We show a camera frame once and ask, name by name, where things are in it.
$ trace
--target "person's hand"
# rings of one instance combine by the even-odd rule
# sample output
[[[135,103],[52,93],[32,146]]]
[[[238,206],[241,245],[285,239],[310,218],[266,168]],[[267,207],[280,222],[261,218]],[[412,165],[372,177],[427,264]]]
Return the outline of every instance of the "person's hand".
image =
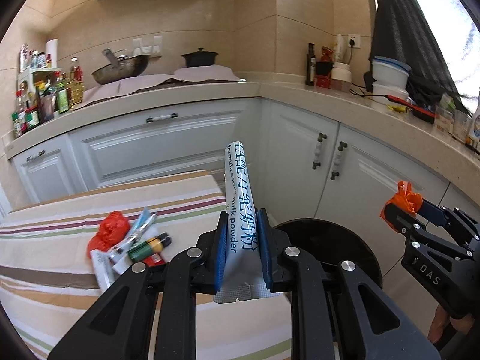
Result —
[[[437,310],[435,311],[435,317],[433,318],[428,332],[428,339],[432,344],[438,342],[442,337],[443,331],[448,326],[448,323],[451,323],[454,329],[458,332],[467,335],[474,322],[475,320],[470,314],[462,319],[453,319],[442,306],[438,305]]]

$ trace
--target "metal screw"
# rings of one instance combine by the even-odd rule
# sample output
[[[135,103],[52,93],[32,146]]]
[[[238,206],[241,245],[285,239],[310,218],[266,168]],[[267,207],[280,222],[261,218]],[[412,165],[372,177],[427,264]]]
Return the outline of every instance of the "metal screw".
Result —
[[[297,257],[300,254],[300,250],[298,249],[298,247],[289,246],[285,249],[285,254],[290,257]]]
[[[352,262],[352,261],[349,261],[349,260],[346,259],[345,261],[342,262],[342,269],[344,271],[351,272],[351,271],[354,271],[355,268],[356,268],[355,263]]]
[[[147,266],[143,262],[136,262],[131,266],[131,270],[135,274],[142,273],[146,268]]]
[[[188,249],[187,256],[188,257],[200,257],[202,255],[202,250],[198,249],[197,247],[192,247],[191,249]]]

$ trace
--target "blue gripper pad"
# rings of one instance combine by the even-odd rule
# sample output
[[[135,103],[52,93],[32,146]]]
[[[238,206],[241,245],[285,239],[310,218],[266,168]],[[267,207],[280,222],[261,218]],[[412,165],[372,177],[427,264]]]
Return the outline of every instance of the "blue gripper pad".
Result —
[[[270,248],[268,245],[267,231],[270,230],[267,213],[264,209],[257,212],[257,235],[260,246],[260,258],[262,260],[263,281],[269,290],[272,289],[272,259],[270,257]]]
[[[214,264],[214,283],[215,291],[222,287],[223,273],[225,270],[225,261],[227,260],[227,227],[229,224],[229,215],[226,212],[220,214],[217,232],[215,233],[215,243],[218,245],[217,255]]]

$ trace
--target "blue lid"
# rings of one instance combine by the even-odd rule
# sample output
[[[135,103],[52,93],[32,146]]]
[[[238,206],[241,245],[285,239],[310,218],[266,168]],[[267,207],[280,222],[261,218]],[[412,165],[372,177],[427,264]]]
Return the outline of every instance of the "blue lid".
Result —
[[[392,65],[392,66],[396,66],[397,68],[401,68],[403,70],[405,70],[407,73],[411,71],[411,67],[410,65],[406,64],[406,63],[403,63],[403,62],[400,62],[400,61],[397,61],[396,59],[392,59],[392,58],[387,58],[385,56],[378,56],[376,55],[374,58],[373,58],[374,61],[378,61],[378,62],[383,62],[383,63],[386,63],[386,64],[389,64],[389,65]]]

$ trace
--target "milk powder packet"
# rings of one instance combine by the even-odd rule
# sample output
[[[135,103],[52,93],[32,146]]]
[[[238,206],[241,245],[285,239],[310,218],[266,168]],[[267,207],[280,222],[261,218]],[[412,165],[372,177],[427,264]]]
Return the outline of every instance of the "milk powder packet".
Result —
[[[229,224],[226,235],[226,263],[217,303],[276,296],[263,281],[262,263],[255,223],[245,151],[241,142],[225,149],[225,196]]]

